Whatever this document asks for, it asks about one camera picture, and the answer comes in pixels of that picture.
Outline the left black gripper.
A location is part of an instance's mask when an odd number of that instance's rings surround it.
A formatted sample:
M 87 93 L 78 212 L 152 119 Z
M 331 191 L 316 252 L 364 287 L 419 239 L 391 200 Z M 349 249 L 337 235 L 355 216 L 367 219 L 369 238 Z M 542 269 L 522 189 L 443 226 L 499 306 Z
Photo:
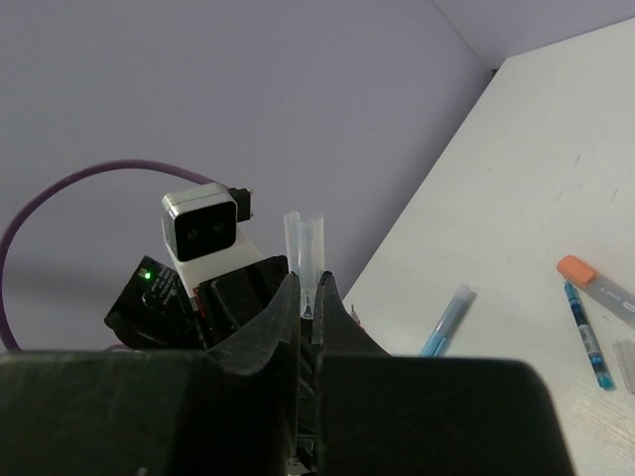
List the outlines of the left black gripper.
M 274 256 L 194 289 L 194 343 L 204 352 L 296 352 L 298 276 Z

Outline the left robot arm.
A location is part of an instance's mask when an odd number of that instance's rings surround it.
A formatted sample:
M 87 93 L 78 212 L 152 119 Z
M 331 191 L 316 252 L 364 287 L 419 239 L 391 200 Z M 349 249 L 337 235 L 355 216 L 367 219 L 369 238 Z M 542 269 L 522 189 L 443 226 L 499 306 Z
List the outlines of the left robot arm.
M 287 258 L 270 257 L 201 283 L 190 299 L 175 270 L 146 256 L 104 323 L 134 350 L 207 350 L 264 310 L 287 274 Z

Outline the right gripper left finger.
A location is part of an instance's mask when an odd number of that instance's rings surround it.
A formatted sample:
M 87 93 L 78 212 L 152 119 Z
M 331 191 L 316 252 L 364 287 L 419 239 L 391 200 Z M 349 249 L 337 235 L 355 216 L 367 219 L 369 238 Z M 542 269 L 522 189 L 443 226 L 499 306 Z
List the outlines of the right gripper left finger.
M 199 475 L 284 475 L 297 446 L 299 278 L 215 346 L 197 402 Z

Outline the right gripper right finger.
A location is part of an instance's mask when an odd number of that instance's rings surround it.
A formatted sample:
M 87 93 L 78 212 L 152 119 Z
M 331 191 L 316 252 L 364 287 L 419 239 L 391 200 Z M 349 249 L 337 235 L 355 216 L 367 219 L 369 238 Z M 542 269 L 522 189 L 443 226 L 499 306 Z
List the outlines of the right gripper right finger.
M 319 279 L 315 305 L 317 473 L 382 475 L 389 464 L 377 372 L 391 357 L 346 310 L 333 273 Z

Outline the clear pen cap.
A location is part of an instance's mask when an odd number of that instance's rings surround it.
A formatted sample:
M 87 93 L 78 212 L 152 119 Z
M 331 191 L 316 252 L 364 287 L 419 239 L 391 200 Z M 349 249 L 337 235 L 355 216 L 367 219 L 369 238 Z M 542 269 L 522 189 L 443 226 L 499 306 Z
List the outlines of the clear pen cap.
M 313 319 L 318 283 L 325 271 L 323 215 L 292 211 L 284 216 L 289 270 L 300 281 L 300 316 Z

